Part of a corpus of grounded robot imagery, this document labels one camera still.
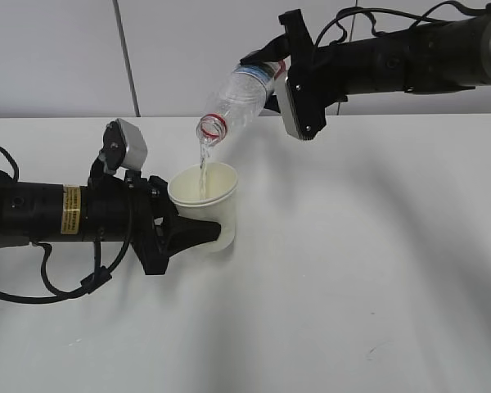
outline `paper cup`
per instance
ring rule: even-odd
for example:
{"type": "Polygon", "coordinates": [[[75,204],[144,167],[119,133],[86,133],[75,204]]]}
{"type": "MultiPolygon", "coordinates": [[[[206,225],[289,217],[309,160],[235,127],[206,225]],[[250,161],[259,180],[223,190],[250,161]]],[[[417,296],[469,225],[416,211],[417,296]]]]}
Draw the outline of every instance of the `paper cup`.
{"type": "Polygon", "coordinates": [[[169,198],[182,217],[216,221],[222,226],[218,240],[194,247],[197,250],[221,251],[232,243],[236,228],[237,184],[236,171],[222,162],[207,164],[206,199],[200,198],[199,165],[184,170],[169,182],[169,198]]]}

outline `clear plastic bottle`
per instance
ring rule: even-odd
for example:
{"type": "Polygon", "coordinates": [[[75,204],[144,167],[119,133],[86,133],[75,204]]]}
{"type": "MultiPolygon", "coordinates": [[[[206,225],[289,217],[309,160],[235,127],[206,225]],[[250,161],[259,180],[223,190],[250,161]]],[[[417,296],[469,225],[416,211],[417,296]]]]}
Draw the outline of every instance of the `clear plastic bottle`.
{"type": "Polygon", "coordinates": [[[239,65],[223,86],[211,95],[206,115],[196,127],[201,142],[214,146],[227,132],[244,129],[264,108],[273,94],[275,78],[286,69],[283,61],[259,65],[239,65]]]}

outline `black cable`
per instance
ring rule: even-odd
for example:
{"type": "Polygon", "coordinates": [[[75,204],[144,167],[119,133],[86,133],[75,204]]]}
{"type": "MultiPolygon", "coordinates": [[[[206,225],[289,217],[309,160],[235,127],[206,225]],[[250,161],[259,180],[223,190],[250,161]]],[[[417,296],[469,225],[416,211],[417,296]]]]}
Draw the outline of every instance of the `black cable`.
{"type": "Polygon", "coordinates": [[[18,170],[18,164],[16,163],[15,159],[9,154],[9,151],[4,149],[3,147],[0,146],[0,152],[4,157],[6,157],[6,160],[9,162],[11,167],[13,168],[13,181],[16,183],[18,182],[18,178],[20,177],[20,171],[18,170]]]}
{"type": "Polygon", "coordinates": [[[122,247],[120,248],[120,251],[118,255],[116,256],[115,260],[113,263],[107,268],[108,273],[113,273],[113,270],[115,270],[120,262],[122,262],[122,259],[125,257],[125,254],[128,252],[128,248],[131,245],[131,239],[133,237],[133,200],[131,199],[131,195],[129,191],[126,191],[126,196],[127,196],[127,202],[128,202],[128,227],[125,232],[125,239],[124,243],[122,244],[122,247]]]}
{"type": "Polygon", "coordinates": [[[92,247],[94,250],[94,261],[95,267],[92,271],[92,281],[91,285],[95,287],[98,284],[98,279],[100,278],[100,268],[101,268],[101,243],[100,240],[95,239],[92,243],[92,247]]]}
{"type": "Polygon", "coordinates": [[[362,12],[362,15],[368,18],[371,22],[371,34],[373,37],[381,37],[382,35],[386,34],[386,32],[383,31],[376,31],[376,18],[371,12],[362,12]]]}
{"type": "MultiPolygon", "coordinates": [[[[46,245],[49,247],[44,247],[44,262],[47,263],[49,256],[51,255],[52,247],[50,245],[46,245]]],[[[10,295],[9,293],[5,293],[0,291],[0,300],[9,301],[11,303],[20,303],[22,305],[48,305],[51,303],[58,303],[60,301],[66,300],[65,297],[61,296],[49,296],[49,297],[32,297],[32,296],[17,296],[10,295]]]]}
{"type": "MultiPolygon", "coordinates": [[[[439,4],[436,4],[429,10],[427,10],[423,15],[422,18],[426,18],[428,15],[432,14],[434,11],[438,10],[440,7],[443,6],[453,6],[457,8],[457,10],[460,11],[465,16],[480,16],[485,13],[485,9],[478,9],[478,8],[469,8],[464,6],[461,2],[457,2],[455,0],[448,0],[446,2],[441,2],[439,4]]],[[[415,20],[411,26],[409,26],[409,29],[414,29],[421,23],[421,20],[415,20]]]]}
{"type": "Polygon", "coordinates": [[[357,14],[367,14],[367,13],[390,14],[390,15],[402,16],[404,18],[420,20],[420,21],[425,21],[425,22],[444,22],[445,21],[445,20],[439,20],[439,19],[429,18],[429,17],[425,17],[425,16],[414,15],[414,14],[410,14],[408,12],[390,10],[388,8],[361,8],[360,7],[360,8],[356,8],[356,9],[351,9],[351,10],[348,10],[346,12],[341,13],[341,15],[337,16],[335,19],[333,19],[331,22],[329,22],[326,25],[326,27],[324,27],[322,29],[320,34],[317,36],[317,40],[315,41],[314,46],[313,46],[313,52],[311,54],[311,63],[312,64],[314,63],[315,53],[318,50],[318,45],[320,45],[322,38],[324,37],[324,35],[326,35],[327,31],[333,25],[336,25],[339,21],[343,20],[344,18],[347,18],[348,16],[357,15],[357,14]]]}
{"type": "Polygon", "coordinates": [[[33,244],[35,246],[42,247],[44,250],[42,264],[40,265],[40,275],[42,276],[43,285],[45,285],[48,291],[50,291],[53,295],[59,296],[62,300],[78,299],[87,293],[84,287],[76,288],[71,292],[67,292],[53,286],[51,281],[49,281],[49,277],[47,276],[47,262],[49,261],[49,257],[52,253],[52,246],[48,243],[33,242],[33,244]]]}
{"type": "Polygon", "coordinates": [[[338,27],[340,30],[342,30],[342,36],[336,40],[337,43],[343,43],[348,37],[348,32],[347,29],[340,24],[340,22],[335,23],[336,27],[338,27]]]}

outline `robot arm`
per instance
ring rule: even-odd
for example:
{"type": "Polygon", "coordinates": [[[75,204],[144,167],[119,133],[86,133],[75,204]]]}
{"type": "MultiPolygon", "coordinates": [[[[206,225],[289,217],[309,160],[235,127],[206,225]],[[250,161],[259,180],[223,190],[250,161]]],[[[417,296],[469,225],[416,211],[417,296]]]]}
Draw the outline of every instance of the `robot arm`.
{"type": "Polygon", "coordinates": [[[140,130],[117,119],[107,125],[103,148],[92,164],[87,186],[22,183],[18,165],[5,149],[0,152],[14,169],[11,177],[0,171],[0,249],[27,246],[44,249],[41,275],[54,296],[27,297],[0,292],[0,299],[24,304],[47,304],[92,293],[111,279],[111,273],[130,246],[145,274],[165,274],[169,258],[187,248],[212,242],[220,224],[186,219],[169,199],[167,183],[140,172],[147,147],[140,130]],[[117,169],[126,169],[124,179],[117,169]],[[49,242],[92,242],[95,264],[92,274],[71,292],[60,291],[47,278],[46,264],[52,252],[49,242]],[[100,261],[102,242],[123,242],[108,266],[100,261]]]}
{"type": "Polygon", "coordinates": [[[276,96],[269,99],[266,108],[279,111],[288,134],[298,139],[313,139],[326,125],[325,109],[335,102],[346,102],[351,94],[455,93],[491,85],[491,3],[476,10],[448,1],[423,16],[380,8],[347,8],[326,26],[315,44],[300,10],[280,15],[279,20],[286,32],[241,63],[291,57],[291,67],[277,79],[276,96]],[[444,4],[471,18],[450,22],[428,17],[444,4]],[[377,32],[373,13],[378,12],[416,22],[406,30],[377,32]],[[370,19],[375,38],[345,42],[347,32],[340,21],[356,14],[370,19]],[[333,25],[342,28],[342,38],[319,47],[333,25]]]}

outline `white table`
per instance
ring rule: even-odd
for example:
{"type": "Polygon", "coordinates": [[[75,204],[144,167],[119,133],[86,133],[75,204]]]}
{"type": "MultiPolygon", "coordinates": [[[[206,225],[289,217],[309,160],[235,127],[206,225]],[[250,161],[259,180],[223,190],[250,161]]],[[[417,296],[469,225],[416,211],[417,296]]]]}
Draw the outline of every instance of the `white table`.
{"type": "MultiPolygon", "coordinates": [[[[196,119],[128,120],[145,175],[196,163],[196,119]]],[[[0,144],[22,181],[84,184],[107,122],[0,120],[0,144]]],[[[240,175],[230,249],[163,277],[131,252],[92,296],[0,301],[0,393],[491,392],[491,115],[328,122],[299,142],[262,118],[217,147],[240,175]]],[[[0,289],[46,295],[41,256],[1,250],[0,289]]],[[[91,269],[89,244],[48,268],[65,289],[91,269]]]]}

